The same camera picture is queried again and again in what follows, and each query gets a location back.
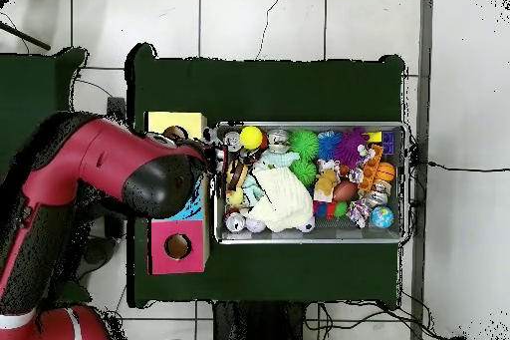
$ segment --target green mat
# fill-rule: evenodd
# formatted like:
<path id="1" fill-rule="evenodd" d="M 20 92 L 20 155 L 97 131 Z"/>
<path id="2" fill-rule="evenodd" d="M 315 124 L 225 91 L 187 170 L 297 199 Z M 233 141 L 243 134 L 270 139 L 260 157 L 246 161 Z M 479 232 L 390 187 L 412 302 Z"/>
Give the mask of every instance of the green mat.
<path id="1" fill-rule="evenodd" d="M 71 80 L 86 53 L 73 48 L 55 56 L 0 54 L 0 181 L 39 124 L 69 109 Z"/>
<path id="2" fill-rule="evenodd" d="M 226 62 L 157 59 L 138 44 L 126 62 L 128 117 L 146 111 L 200 112 L 219 121 L 400 121 L 404 68 L 379 62 Z M 397 244 L 218 245 L 204 273 L 150 276 L 146 223 L 129 226 L 130 305 L 149 300 L 380 299 L 396 306 Z"/>

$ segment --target yellow block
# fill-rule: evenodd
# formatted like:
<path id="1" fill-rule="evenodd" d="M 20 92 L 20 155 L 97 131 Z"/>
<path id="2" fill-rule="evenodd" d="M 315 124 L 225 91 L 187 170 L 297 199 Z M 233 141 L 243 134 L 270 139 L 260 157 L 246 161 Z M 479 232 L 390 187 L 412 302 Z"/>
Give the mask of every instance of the yellow block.
<path id="1" fill-rule="evenodd" d="M 201 113 L 148 112 L 148 131 L 162 134 L 170 126 L 184 128 L 190 139 L 201 140 L 207 120 Z"/>
<path id="2" fill-rule="evenodd" d="M 364 135 L 368 135 L 368 143 L 381 143 L 383 141 L 383 132 L 366 132 Z"/>

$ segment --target yellow ball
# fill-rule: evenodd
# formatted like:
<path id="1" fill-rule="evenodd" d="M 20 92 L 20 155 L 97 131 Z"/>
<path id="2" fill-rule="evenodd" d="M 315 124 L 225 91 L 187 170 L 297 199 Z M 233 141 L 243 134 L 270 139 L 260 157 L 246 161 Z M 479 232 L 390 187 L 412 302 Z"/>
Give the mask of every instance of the yellow ball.
<path id="1" fill-rule="evenodd" d="M 262 144 L 262 132 L 256 126 L 247 126 L 241 131 L 241 145 L 246 150 L 255 150 Z"/>

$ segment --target orange basketball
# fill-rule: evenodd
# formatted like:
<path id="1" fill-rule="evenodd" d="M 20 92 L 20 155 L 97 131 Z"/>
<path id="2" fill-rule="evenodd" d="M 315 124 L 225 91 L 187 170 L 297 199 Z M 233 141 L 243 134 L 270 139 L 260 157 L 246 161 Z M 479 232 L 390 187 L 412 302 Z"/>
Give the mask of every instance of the orange basketball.
<path id="1" fill-rule="evenodd" d="M 376 172 L 376 178 L 380 178 L 381 180 L 385 181 L 392 181 L 394 178 L 393 166 L 390 163 L 380 163 L 378 171 Z"/>

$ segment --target green fuzzy ball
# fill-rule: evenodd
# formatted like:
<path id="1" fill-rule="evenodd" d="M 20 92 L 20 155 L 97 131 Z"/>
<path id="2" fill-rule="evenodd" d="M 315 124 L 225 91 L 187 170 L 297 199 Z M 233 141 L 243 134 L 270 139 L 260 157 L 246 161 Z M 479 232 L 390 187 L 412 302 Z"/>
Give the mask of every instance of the green fuzzy ball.
<path id="1" fill-rule="evenodd" d="M 290 166 L 290 170 L 304 186 L 309 186 L 315 180 L 317 173 L 315 165 L 308 160 L 295 160 Z"/>
<path id="2" fill-rule="evenodd" d="M 337 202 L 337 206 L 335 207 L 335 217 L 341 217 L 343 215 L 346 215 L 347 212 L 347 203 L 346 202 Z"/>
<path id="3" fill-rule="evenodd" d="M 298 153 L 303 160 L 312 160 L 319 150 L 319 139 L 312 131 L 295 131 L 289 138 L 291 151 Z"/>

